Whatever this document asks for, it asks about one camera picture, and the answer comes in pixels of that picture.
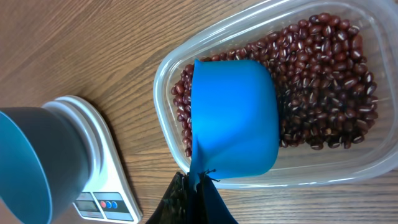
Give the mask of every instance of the kitchen scale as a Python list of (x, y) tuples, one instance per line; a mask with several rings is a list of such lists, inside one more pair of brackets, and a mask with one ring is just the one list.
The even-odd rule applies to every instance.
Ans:
[(90, 160), (90, 178), (73, 205), (87, 220), (139, 223), (142, 212), (124, 175), (118, 152), (102, 116), (77, 96), (62, 96), (43, 105), (66, 118), (79, 132)]

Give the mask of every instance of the scale platform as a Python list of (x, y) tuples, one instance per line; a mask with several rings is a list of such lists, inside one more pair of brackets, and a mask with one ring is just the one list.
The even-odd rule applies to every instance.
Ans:
[(88, 150), (90, 179), (73, 205), (87, 220), (138, 223), (142, 218), (124, 175), (112, 135), (98, 111), (77, 96), (62, 96), (43, 108), (76, 128)]

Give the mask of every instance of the gray container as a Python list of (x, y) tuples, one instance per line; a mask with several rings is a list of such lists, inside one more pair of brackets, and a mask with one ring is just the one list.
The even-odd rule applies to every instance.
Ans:
[(90, 175), (72, 125), (43, 108), (0, 109), (0, 197), (22, 223), (50, 223)]

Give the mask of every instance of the wooden table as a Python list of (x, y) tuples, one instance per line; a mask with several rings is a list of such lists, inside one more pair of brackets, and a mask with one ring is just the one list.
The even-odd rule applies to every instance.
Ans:
[[(144, 223), (179, 170), (152, 99), (159, 63), (257, 2), (2, 0), (0, 106), (40, 106), (66, 94), (95, 104), (113, 127)], [(357, 184), (220, 193), (240, 223), (398, 223), (397, 171)], [(92, 222), (71, 208), (56, 223)]]

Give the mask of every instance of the clear plastic container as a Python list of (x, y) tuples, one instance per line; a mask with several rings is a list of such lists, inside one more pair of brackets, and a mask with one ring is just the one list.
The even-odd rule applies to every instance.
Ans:
[(264, 1), (198, 33), (173, 50), (160, 64), (154, 82), (154, 101), (170, 151), (184, 172), (190, 158), (184, 155), (181, 124), (170, 89), (180, 72), (196, 58), (244, 47), (247, 42), (281, 30), (313, 14), (329, 12), (349, 19), (361, 29), (364, 54), (375, 74), (379, 97), (379, 118), (365, 136), (365, 142), (350, 149), (312, 150), (308, 144), (280, 149), (273, 168), (264, 175), (225, 179), (222, 189), (256, 189), (325, 185), (368, 179), (398, 165), (398, 6), (391, 0), (284, 0)]

